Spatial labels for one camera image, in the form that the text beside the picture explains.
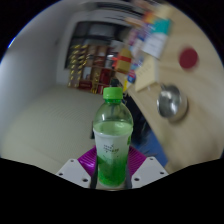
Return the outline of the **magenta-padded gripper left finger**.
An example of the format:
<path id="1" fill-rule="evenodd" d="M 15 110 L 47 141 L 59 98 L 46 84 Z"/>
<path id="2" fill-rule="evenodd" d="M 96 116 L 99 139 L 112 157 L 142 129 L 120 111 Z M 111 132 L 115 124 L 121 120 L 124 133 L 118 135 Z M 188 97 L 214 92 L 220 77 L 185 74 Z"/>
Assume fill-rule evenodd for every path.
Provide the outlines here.
<path id="1" fill-rule="evenodd" d="M 78 159 L 69 159 L 56 175 L 83 188 L 95 189 L 96 158 L 96 147 L 93 147 Z"/>

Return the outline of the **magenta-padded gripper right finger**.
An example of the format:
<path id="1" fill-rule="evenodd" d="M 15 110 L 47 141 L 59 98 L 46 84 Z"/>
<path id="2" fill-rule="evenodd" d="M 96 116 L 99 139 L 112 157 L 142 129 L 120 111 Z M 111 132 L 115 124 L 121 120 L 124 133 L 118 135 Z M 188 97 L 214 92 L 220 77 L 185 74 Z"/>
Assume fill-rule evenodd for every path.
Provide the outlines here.
<path id="1" fill-rule="evenodd" d="M 129 147 L 125 187 L 140 188 L 168 175 L 154 156 L 146 157 L 133 147 Z"/>

